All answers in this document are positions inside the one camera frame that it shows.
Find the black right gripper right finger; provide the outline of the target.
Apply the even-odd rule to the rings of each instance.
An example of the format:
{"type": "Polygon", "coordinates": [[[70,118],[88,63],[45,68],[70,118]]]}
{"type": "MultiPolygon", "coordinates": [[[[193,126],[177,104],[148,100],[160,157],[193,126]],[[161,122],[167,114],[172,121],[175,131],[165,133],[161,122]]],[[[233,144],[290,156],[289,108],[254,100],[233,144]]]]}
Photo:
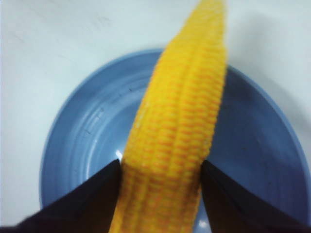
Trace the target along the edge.
{"type": "Polygon", "coordinates": [[[201,165],[202,198],[214,233],[309,233],[303,224],[227,176],[209,161],[201,165]]]}

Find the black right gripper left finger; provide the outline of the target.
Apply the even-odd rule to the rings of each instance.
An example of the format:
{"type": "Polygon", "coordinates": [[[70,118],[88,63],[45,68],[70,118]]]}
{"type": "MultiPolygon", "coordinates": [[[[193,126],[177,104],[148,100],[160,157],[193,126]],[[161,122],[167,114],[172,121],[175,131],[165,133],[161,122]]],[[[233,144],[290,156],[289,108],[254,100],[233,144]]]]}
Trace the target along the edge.
{"type": "Polygon", "coordinates": [[[77,188],[17,225],[18,233],[107,233],[121,181],[114,160],[77,188]]]}

